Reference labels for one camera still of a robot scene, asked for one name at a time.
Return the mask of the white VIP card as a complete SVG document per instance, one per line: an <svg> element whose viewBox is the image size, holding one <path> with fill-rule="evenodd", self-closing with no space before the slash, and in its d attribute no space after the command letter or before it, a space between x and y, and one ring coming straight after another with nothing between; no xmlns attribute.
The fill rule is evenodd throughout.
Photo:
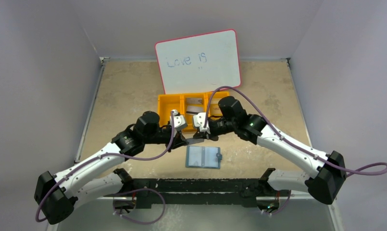
<svg viewBox="0 0 387 231"><path fill-rule="evenodd" d="M204 112L203 107L201 106L194 106L194 105L188 105L186 107L186 114L187 115L197 115L199 113Z"/></svg>

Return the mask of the blue leather card holder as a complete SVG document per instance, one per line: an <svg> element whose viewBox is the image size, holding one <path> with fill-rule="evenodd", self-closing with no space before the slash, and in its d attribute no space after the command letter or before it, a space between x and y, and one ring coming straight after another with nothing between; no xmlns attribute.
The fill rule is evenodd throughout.
<svg viewBox="0 0 387 231"><path fill-rule="evenodd" d="M220 147L188 146L186 152L186 168L220 169L223 155Z"/></svg>

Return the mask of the grey credit card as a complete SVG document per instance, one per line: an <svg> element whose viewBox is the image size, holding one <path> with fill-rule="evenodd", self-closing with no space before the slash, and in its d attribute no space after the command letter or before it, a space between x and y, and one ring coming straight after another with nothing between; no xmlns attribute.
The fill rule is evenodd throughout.
<svg viewBox="0 0 387 231"><path fill-rule="evenodd" d="M186 104L188 105L203 105L202 98L186 98Z"/></svg>

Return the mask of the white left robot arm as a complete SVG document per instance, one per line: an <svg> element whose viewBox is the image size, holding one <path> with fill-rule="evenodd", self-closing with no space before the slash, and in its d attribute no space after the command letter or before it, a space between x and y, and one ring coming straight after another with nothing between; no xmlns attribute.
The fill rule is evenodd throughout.
<svg viewBox="0 0 387 231"><path fill-rule="evenodd" d="M172 149L188 145L182 135L187 126L182 114L171 110L169 123L162 127L159 119L156 112L146 111L87 159L58 173L45 171L39 175L34 194L38 204L35 221L57 224L90 200L119 193L128 182L126 172L118 169L99 177L112 167L127 160L156 160Z"/></svg>

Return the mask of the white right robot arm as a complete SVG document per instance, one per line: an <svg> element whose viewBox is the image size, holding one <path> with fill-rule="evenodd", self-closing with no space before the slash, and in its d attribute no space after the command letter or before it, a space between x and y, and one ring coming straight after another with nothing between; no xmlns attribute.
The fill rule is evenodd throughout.
<svg viewBox="0 0 387 231"><path fill-rule="evenodd" d="M303 144L269 125L260 115L248 114L241 103L232 96L218 103L222 116L218 119L196 116L195 125L204 137L217 140L222 134L235 133L239 138L267 148L301 168L301 172L271 170L267 184L274 190L308 192L317 201L330 205L335 200L347 176L342 154L319 151Z"/></svg>

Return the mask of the cards in right bin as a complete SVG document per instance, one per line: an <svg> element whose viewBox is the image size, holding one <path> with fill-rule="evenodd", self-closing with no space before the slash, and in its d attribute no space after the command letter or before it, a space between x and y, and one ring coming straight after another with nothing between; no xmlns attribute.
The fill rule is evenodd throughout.
<svg viewBox="0 0 387 231"><path fill-rule="evenodd" d="M210 115L214 116L221 116L222 112L218 105L221 98L215 98L210 101Z"/></svg>

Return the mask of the yellow right bin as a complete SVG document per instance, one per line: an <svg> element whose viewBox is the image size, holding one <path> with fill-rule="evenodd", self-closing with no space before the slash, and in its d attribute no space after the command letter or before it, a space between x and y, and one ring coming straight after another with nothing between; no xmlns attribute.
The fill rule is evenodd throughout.
<svg viewBox="0 0 387 231"><path fill-rule="evenodd" d="M213 115L214 116L222 116L222 112L218 106L218 103L222 98L229 96L230 93L228 91L219 91L219 92L215 93L213 98L209 101L211 94L212 94L212 92L207 92L205 94L206 99L205 99L205 103L204 103L204 109L207 109L207 104L210 102L209 115L210 116L213 116Z"/></svg>

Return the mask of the yellow bin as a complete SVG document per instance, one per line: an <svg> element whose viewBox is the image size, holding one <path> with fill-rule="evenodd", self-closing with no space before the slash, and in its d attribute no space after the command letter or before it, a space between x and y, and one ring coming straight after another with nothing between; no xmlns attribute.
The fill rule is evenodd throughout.
<svg viewBox="0 0 387 231"><path fill-rule="evenodd" d="M188 106L188 104L186 104L186 98L202 98L203 99L203 105L194 105L194 106L201 106L203 107L203 110L205 112L205 109L204 109L204 103L205 103L205 93L187 93L187 94L182 94L182 97L183 97L183 102L185 103L185 109L184 109L184 112L185 112L185 119L186 119L186 122L187 122L187 127L185 129L183 129L184 132L195 132L196 129L193 127L193 115L187 115L186 114L186 107Z"/></svg>
<svg viewBox="0 0 387 231"><path fill-rule="evenodd" d="M185 115L182 94L161 94L158 95L157 114L160 117L159 125L164 126L170 120L170 112L176 109L180 114Z"/></svg>
<svg viewBox="0 0 387 231"><path fill-rule="evenodd" d="M222 98L229 96L230 93L228 91L219 91L219 92L215 93L213 98L209 101L211 94L212 94L212 92L207 92L205 94L206 99L205 99L205 103L204 103L204 109L207 109L207 104L210 102L209 115L210 116L213 116L213 115L214 116L222 116L222 112L218 106L218 103Z"/></svg>

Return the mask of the yellow left bin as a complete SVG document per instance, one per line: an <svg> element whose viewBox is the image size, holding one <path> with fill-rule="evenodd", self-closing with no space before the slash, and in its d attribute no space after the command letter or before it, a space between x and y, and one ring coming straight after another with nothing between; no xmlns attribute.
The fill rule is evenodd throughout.
<svg viewBox="0 0 387 231"><path fill-rule="evenodd" d="M160 117L159 125L164 126L170 120L170 112L176 109L180 114L185 115L182 94L161 94L158 95L157 114Z"/></svg>

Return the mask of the yellow middle bin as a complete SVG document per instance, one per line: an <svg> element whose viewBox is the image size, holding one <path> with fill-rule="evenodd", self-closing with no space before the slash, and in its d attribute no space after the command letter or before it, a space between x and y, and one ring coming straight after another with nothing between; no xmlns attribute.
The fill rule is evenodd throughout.
<svg viewBox="0 0 387 231"><path fill-rule="evenodd" d="M203 110L205 112L205 109L204 109L204 103L205 103L205 93L187 93L187 94L182 94L182 97L183 97L183 102L185 103L185 109L184 109L184 112L185 112L185 119L186 119L186 122L187 122L187 127L185 129L183 129L184 132L195 132L196 129L193 127L193 115L187 115L186 114L186 107L188 106L188 104L186 104L186 98L202 98L203 99L203 105L194 105L194 106L201 106L203 107Z"/></svg>

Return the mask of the pink framed whiteboard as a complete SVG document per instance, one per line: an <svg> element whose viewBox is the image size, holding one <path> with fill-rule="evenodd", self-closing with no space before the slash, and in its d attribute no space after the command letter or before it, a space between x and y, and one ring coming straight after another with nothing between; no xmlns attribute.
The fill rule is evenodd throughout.
<svg viewBox="0 0 387 231"><path fill-rule="evenodd" d="M165 94L238 87L237 33L233 29L157 42L155 52Z"/></svg>

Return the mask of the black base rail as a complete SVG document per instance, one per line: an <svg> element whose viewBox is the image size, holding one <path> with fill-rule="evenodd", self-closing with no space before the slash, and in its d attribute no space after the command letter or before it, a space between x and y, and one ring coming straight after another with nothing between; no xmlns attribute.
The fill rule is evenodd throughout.
<svg viewBox="0 0 387 231"><path fill-rule="evenodd" d="M288 190L276 191L260 179L133 179L115 196L134 197L138 209L154 204L167 205L240 205L246 208L273 209Z"/></svg>

